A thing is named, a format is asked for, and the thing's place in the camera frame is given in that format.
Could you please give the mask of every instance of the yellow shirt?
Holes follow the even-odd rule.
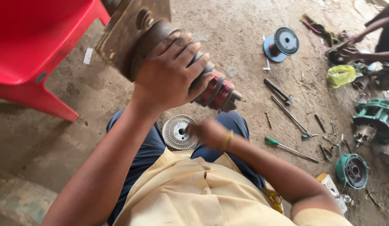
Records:
[[[351,225],[323,209],[305,209],[292,222],[266,200],[227,154],[209,163],[166,148],[132,186],[113,225]]]

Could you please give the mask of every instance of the white paper scrap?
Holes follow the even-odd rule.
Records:
[[[93,53],[93,48],[87,48],[86,55],[84,56],[83,64],[90,64],[92,53]]]

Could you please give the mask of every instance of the dirty floor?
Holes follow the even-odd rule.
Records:
[[[202,51],[211,54],[216,68],[242,93],[243,101],[238,103],[237,112],[247,121],[251,142],[314,177],[322,172],[330,173],[337,187],[342,188],[334,173],[337,158],[327,163],[318,149],[318,144],[328,146],[328,143],[322,139],[314,114],[322,119],[327,135],[331,133],[330,121],[333,120],[336,133],[344,134],[354,149],[351,116],[355,114],[354,104],[360,94],[350,84],[337,89],[327,86],[325,77],[329,67],[323,57],[326,47],[299,19],[308,13],[329,31],[358,33],[364,29],[363,24],[378,13],[376,7],[360,0],[171,0],[171,13],[173,22],[192,32],[194,40],[202,42]],[[282,63],[271,63],[271,70],[264,71],[267,65],[262,36],[272,36],[282,26],[298,35],[300,49]],[[45,83],[51,92],[79,113],[75,122],[0,103],[0,171],[59,193],[105,136],[105,126],[111,116],[129,103],[132,83],[106,65],[96,53],[90,65],[82,63],[86,49],[95,46],[102,30],[100,21],[95,21]],[[378,31],[368,35],[359,47],[373,51],[379,34]],[[263,84],[264,78],[295,96],[288,109],[319,136],[301,140],[302,132],[271,100],[271,91]],[[384,97],[385,93],[372,92],[371,96]],[[268,127],[265,112],[272,129]],[[160,126],[177,114],[201,120],[215,117],[217,112],[189,103],[162,114]],[[264,143],[267,135],[321,162],[316,164],[267,146]],[[363,146],[356,152],[370,167],[367,185],[372,195],[389,210],[389,171],[371,146]],[[353,207],[348,206],[345,214],[353,225],[389,225],[389,214],[380,213],[369,198],[365,200],[365,190],[346,189],[346,193],[354,199]]]

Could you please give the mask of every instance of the person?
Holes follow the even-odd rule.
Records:
[[[353,48],[344,49],[344,54],[341,54],[341,56],[347,61],[363,59],[369,65],[376,61],[382,62],[383,69],[371,72],[369,75],[376,77],[380,89],[389,90],[389,5],[375,18],[366,23],[365,26],[366,29],[362,33],[352,37],[352,40],[354,43],[361,42],[367,34],[383,28],[379,42],[375,48],[375,53],[361,53]]]
[[[320,182],[251,144],[235,111],[189,126],[200,140],[191,158],[166,148],[157,118],[192,101],[214,77],[189,89],[209,60],[203,54],[187,67],[200,48],[191,37],[173,33],[147,56],[129,104],[42,225],[351,225]],[[281,196],[266,191],[266,181]],[[291,219],[280,213],[281,197],[292,204]]]

